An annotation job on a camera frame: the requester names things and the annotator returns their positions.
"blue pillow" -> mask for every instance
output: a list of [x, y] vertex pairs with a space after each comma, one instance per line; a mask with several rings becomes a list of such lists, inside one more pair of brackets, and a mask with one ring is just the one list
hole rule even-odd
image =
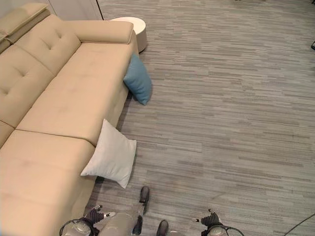
[[131, 56], [130, 64], [124, 77], [124, 83], [141, 104], [147, 104], [151, 95], [151, 79], [146, 67], [135, 54]]

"beige sofa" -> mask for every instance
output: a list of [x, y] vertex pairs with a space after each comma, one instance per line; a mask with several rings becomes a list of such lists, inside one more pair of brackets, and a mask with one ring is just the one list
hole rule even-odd
[[65, 22], [29, 3], [0, 19], [0, 229], [56, 236], [81, 217], [94, 177], [80, 173], [128, 89], [128, 22]]

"throw pillow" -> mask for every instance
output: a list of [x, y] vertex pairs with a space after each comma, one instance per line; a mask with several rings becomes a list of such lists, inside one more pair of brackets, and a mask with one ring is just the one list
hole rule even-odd
[[126, 188], [132, 170], [136, 146], [136, 140], [127, 139], [104, 119], [95, 152], [81, 175], [108, 178]]
[[147, 104], [150, 100], [152, 83], [146, 67], [135, 54], [131, 56], [124, 83], [141, 104]]

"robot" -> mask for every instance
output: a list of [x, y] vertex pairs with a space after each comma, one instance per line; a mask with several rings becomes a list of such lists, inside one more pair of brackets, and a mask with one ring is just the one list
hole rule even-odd
[[[60, 236], [130, 236], [140, 235], [142, 231], [143, 215], [147, 211], [150, 198], [150, 189], [142, 187], [139, 203], [132, 209], [121, 213], [109, 212], [100, 213], [102, 206], [91, 209], [85, 217], [73, 219], [66, 222], [60, 229]], [[218, 215], [211, 211], [209, 216], [195, 222], [201, 222], [207, 227], [201, 236], [244, 236], [244, 234], [233, 227], [225, 226], [221, 223]], [[113, 217], [101, 231], [94, 227], [94, 224], [107, 217]], [[162, 220], [157, 229], [157, 236], [184, 236], [177, 231], [169, 231], [166, 220]]]

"sofa armrest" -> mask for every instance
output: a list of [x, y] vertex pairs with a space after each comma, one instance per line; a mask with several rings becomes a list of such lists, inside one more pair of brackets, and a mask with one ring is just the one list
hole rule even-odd
[[133, 24], [119, 21], [66, 21], [81, 42], [129, 44]]

